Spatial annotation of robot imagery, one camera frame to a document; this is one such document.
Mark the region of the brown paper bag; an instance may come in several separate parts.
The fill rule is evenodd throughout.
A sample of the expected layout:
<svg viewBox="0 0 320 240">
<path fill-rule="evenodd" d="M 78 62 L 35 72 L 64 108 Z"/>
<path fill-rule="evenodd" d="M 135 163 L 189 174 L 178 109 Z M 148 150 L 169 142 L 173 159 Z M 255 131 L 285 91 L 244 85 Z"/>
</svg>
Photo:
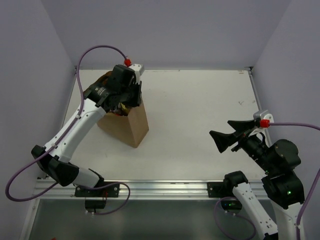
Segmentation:
<svg viewBox="0 0 320 240">
<path fill-rule="evenodd" d="M 97 107 L 101 107 L 105 111 L 104 116 L 96 123 L 101 130 L 126 145 L 137 148 L 149 131 L 142 97 L 140 106 L 132 107 L 128 116 L 113 114 L 115 108 L 109 109 L 106 105 L 108 101 L 106 84 L 111 74 L 112 71 L 108 71 L 99 77 L 83 92 L 83 96 L 85 99 L 92 100 Z"/>
</svg>

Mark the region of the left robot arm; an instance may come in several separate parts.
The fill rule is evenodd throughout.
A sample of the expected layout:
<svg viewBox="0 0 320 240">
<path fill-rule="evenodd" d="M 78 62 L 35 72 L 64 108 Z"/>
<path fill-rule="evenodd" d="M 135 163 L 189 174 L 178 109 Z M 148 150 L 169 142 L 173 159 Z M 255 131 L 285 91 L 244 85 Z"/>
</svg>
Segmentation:
<svg viewBox="0 0 320 240">
<path fill-rule="evenodd" d="M 70 184 L 85 187 L 92 196 L 103 193 L 103 177 L 91 169 L 71 163 L 71 158 L 90 129 L 122 103 L 138 107 L 141 102 L 142 64 L 129 67 L 117 64 L 110 75 L 92 83 L 83 93 L 83 103 L 62 129 L 44 146 L 35 145 L 31 150 L 39 168 L 65 187 Z"/>
</svg>

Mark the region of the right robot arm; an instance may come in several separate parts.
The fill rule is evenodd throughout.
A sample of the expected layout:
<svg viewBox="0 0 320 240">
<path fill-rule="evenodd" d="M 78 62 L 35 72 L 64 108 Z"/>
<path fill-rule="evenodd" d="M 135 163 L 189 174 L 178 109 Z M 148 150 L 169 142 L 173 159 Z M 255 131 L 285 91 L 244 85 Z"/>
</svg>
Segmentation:
<svg viewBox="0 0 320 240">
<path fill-rule="evenodd" d="M 241 203 L 262 240 L 305 239 L 300 214 L 305 203 L 304 187 L 294 172 L 301 164 L 297 146 L 287 139 L 267 146 L 264 135 L 258 138 L 258 134 L 273 125 L 268 119 L 229 120 L 227 123 L 234 129 L 233 133 L 211 130 L 209 134 L 220 153 L 228 147 L 233 152 L 242 149 L 265 172 L 261 182 L 271 200 L 276 222 L 270 219 L 240 170 L 224 176 L 222 192 L 225 197 L 234 197 Z"/>
</svg>

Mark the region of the yellow chip bag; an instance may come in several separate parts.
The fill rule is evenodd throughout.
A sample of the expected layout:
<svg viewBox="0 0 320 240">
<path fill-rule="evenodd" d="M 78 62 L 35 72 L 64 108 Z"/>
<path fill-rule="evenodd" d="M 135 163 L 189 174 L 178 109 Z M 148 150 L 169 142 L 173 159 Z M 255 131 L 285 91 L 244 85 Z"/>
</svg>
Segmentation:
<svg viewBox="0 0 320 240">
<path fill-rule="evenodd" d="M 117 107 L 114 109 L 113 114 L 115 114 L 116 116 L 128 116 L 130 110 L 130 106 L 127 106 L 123 103 L 119 103 Z"/>
</svg>

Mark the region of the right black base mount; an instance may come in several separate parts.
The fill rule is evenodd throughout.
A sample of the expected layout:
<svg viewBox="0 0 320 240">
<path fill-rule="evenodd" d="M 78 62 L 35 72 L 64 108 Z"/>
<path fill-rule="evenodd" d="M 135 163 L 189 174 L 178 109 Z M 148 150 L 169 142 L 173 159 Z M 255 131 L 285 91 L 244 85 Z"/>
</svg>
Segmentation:
<svg viewBox="0 0 320 240">
<path fill-rule="evenodd" d="M 209 198 L 223 198 L 227 196 L 225 185 L 222 181 L 209 181 L 206 185 Z"/>
</svg>

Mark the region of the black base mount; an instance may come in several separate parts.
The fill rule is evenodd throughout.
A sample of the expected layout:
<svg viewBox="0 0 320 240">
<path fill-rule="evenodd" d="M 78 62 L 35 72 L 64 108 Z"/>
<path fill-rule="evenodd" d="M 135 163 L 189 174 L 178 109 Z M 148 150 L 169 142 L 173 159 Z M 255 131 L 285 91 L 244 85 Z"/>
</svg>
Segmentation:
<svg viewBox="0 0 320 240">
<path fill-rule="evenodd" d="M 209 198 L 223 198 L 227 196 L 225 185 L 222 181 L 209 181 L 206 185 Z"/>
<path fill-rule="evenodd" d="M 103 181 L 93 188 L 77 186 L 74 195 L 78 198 L 117 198 L 119 191 L 119 182 Z"/>
</svg>

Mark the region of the aluminium front rail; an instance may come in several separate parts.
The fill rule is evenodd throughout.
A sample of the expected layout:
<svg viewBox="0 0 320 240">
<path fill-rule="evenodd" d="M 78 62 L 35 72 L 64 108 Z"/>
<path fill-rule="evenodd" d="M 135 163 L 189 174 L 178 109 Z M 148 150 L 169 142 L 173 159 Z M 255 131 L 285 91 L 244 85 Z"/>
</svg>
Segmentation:
<svg viewBox="0 0 320 240">
<path fill-rule="evenodd" d="M 130 200 L 213 200 L 220 198 L 213 194 L 214 187 L 209 186 L 209 183 L 220 183 L 219 180 L 119 180 L 127 184 L 130 188 Z M 50 178 L 39 179 L 36 181 L 32 195 L 39 194 L 54 181 Z M 252 192 L 259 200 L 268 200 L 267 194 L 258 180 L 250 182 Z M 106 197 L 80 197 L 76 196 L 76 187 L 74 185 L 60 186 L 56 185 L 48 192 L 41 195 L 40 199 L 46 200 L 67 200 L 67 199 L 90 199 L 101 200 L 125 200 L 128 196 L 128 189 L 120 185 L 113 187 L 112 190 L 107 190 Z"/>
</svg>

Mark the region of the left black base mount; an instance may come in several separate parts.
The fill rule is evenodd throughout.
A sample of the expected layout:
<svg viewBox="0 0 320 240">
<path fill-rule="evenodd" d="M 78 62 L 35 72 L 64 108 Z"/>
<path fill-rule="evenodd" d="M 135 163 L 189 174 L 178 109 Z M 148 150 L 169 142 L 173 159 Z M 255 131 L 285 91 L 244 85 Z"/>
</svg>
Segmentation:
<svg viewBox="0 0 320 240">
<path fill-rule="evenodd" d="M 119 182 L 103 181 L 93 188 L 77 186 L 74 195 L 78 198 L 117 198 L 119 191 Z"/>
</svg>

